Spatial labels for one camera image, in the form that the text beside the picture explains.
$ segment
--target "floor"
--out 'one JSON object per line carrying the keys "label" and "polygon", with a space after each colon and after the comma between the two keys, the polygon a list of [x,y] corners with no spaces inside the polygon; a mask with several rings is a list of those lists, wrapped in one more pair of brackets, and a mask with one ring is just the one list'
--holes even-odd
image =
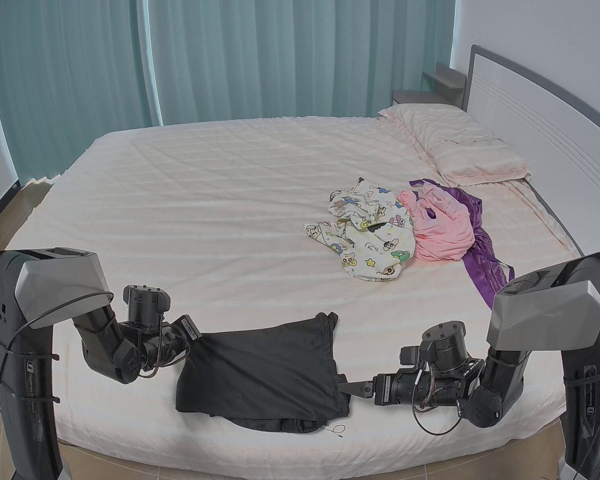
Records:
{"label": "floor", "polygon": [[[46,196],[50,185],[30,183],[8,204],[0,215],[0,250],[27,220],[33,208]],[[223,477],[171,468],[149,466],[107,457],[88,450],[61,444],[73,480],[220,480]],[[557,463],[564,450],[558,420],[534,436],[512,440],[501,448],[476,455],[366,477],[365,480],[555,480]],[[13,464],[0,419],[0,480],[9,480]]]}

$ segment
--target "teal curtain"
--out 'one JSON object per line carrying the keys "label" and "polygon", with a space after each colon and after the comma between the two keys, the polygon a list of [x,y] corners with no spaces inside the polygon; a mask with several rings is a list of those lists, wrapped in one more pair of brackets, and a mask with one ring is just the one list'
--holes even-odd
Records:
{"label": "teal curtain", "polygon": [[151,126],[136,0],[0,0],[0,121],[21,181]]}
{"label": "teal curtain", "polygon": [[456,0],[148,0],[164,124],[373,116],[448,65]]}
{"label": "teal curtain", "polygon": [[455,0],[0,0],[0,119],[21,180],[152,124],[374,116],[448,64]]}

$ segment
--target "bed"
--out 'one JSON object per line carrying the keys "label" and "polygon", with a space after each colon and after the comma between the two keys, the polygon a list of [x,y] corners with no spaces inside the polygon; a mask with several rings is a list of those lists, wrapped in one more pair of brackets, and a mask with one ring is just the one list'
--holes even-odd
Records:
{"label": "bed", "polygon": [[[502,126],[508,141],[512,123],[502,125],[502,97],[489,84],[522,96],[489,78],[494,64],[501,81],[508,68],[488,55],[472,53],[468,112],[487,126]],[[476,80],[484,87],[476,88]],[[546,165],[514,145],[540,161],[532,164],[533,183]],[[462,262],[412,260],[396,281],[368,283],[348,276],[334,252],[304,234],[304,223],[329,216],[329,193],[359,176],[394,191],[409,180],[441,181],[413,139],[385,118],[274,118],[115,132],[96,140],[62,175],[9,248],[97,252],[120,319],[127,284],[163,288],[172,300],[168,320],[190,314],[203,332],[334,311],[340,317],[334,357],[350,381],[395,371],[400,347],[418,344],[424,329],[449,319],[466,323],[467,349],[485,356],[489,309]],[[544,186],[534,187],[544,196]],[[518,273],[578,256],[557,221],[571,231],[563,206],[554,207],[555,191],[545,197],[553,216],[524,181],[467,191],[483,200],[484,228],[497,257]],[[596,244],[585,242],[583,249],[591,247]],[[416,427],[405,407],[354,399],[351,415],[329,426],[346,425],[343,438],[328,431],[259,433],[219,417],[176,412],[179,366],[128,386],[91,372],[71,322],[56,325],[54,351],[61,357],[54,364],[61,439],[128,460],[246,479],[336,480],[400,470],[530,436],[564,411],[560,355],[544,352],[531,356],[523,395],[494,428],[463,422],[435,438]],[[454,414],[440,408],[424,421],[441,430]]]}

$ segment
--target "pillow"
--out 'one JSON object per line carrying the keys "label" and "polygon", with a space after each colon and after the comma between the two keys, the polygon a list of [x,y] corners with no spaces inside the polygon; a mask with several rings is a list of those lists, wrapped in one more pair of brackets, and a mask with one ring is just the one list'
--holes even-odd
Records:
{"label": "pillow", "polygon": [[412,135],[451,187],[529,176],[527,162],[469,114],[441,103],[404,103],[380,110]]}

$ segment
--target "black garment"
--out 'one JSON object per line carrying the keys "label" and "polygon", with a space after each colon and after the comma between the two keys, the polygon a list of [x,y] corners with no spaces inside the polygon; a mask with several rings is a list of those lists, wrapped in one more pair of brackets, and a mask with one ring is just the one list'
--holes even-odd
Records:
{"label": "black garment", "polygon": [[185,361],[179,412],[224,416],[242,427],[305,433],[349,415],[333,360],[336,313],[269,329],[205,334]]}

